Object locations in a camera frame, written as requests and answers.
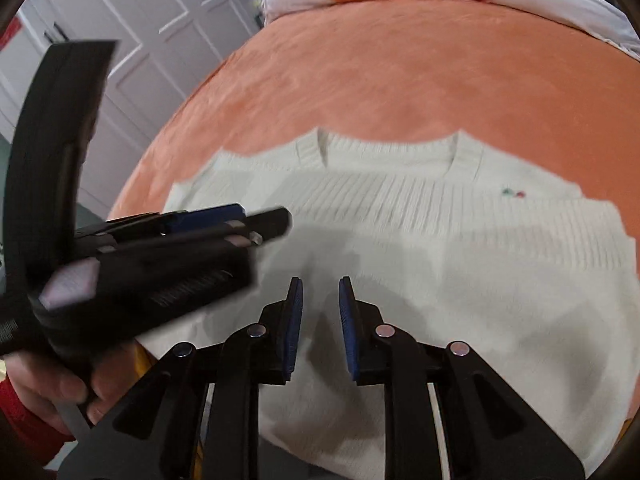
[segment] red sticker on wardrobe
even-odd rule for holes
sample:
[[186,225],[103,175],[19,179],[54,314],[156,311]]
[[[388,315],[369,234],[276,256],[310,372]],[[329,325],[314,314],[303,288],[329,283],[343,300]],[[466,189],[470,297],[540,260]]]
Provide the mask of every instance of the red sticker on wardrobe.
[[9,26],[6,28],[6,31],[2,36],[0,36],[0,50],[6,47],[6,44],[12,40],[20,29],[22,28],[22,22],[18,19],[18,16],[14,16],[14,18],[9,22]]

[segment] knit sweater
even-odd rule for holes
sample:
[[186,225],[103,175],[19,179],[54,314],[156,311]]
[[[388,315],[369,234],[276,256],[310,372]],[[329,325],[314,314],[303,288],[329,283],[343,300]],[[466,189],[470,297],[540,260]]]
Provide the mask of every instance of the knit sweater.
[[296,370],[260,391],[260,432],[357,479],[384,476],[382,387],[351,382],[337,283],[418,341],[465,340],[583,461],[615,443],[640,368],[635,245],[615,206],[465,134],[376,144],[315,130],[252,157],[218,153],[166,209],[283,205],[294,227],[258,252],[258,287],[149,334],[208,346],[305,286]]

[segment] white pillow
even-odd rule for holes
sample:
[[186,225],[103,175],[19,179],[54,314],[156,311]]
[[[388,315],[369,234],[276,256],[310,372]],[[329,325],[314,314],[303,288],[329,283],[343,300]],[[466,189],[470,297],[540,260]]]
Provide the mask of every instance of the white pillow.
[[[605,0],[486,0],[524,10],[612,44],[640,60],[640,40],[625,14]],[[333,0],[262,0],[265,22],[301,10],[333,5]]]

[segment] white wardrobe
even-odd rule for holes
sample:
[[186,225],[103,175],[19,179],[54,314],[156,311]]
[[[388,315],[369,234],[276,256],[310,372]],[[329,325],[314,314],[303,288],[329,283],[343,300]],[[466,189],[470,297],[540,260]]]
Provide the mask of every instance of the white wardrobe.
[[162,125],[260,27],[255,0],[26,0],[0,40],[0,133],[9,142],[55,42],[115,39],[78,200],[105,218]]

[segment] red sweater cuff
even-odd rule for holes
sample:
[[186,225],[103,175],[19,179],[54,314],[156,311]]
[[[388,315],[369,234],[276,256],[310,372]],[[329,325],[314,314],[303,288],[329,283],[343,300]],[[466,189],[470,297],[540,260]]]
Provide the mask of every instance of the red sweater cuff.
[[15,393],[9,377],[0,382],[0,410],[24,447],[43,466],[53,460],[65,442],[74,440],[27,410]]

